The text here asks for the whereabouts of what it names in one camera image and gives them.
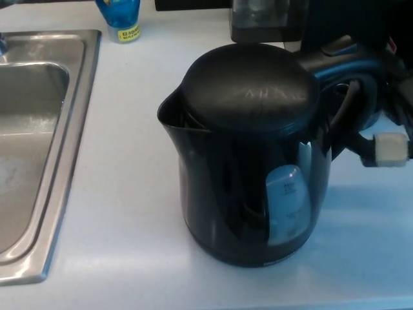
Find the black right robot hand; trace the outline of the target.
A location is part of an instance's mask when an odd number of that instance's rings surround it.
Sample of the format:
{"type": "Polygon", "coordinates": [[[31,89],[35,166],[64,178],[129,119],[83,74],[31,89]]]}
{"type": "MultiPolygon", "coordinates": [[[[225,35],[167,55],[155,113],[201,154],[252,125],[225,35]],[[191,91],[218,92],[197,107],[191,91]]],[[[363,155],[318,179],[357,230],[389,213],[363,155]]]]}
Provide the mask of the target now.
{"type": "Polygon", "coordinates": [[[349,108],[350,125],[339,133],[332,146],[332,159],[344,149],[360,157],[365,167],[403,167],[412,159],[412,73],[400,58],[388,52],[379,55],[385,68],[385,84],[374,89],[375,98],[369,100],[366,86],[353,79],[338,113],[349,108]],[[396,125],[404,126],[406,133],[376,133],[366,139],[360,131],[367,128],[376,109],[383,109],[396,125]]]}

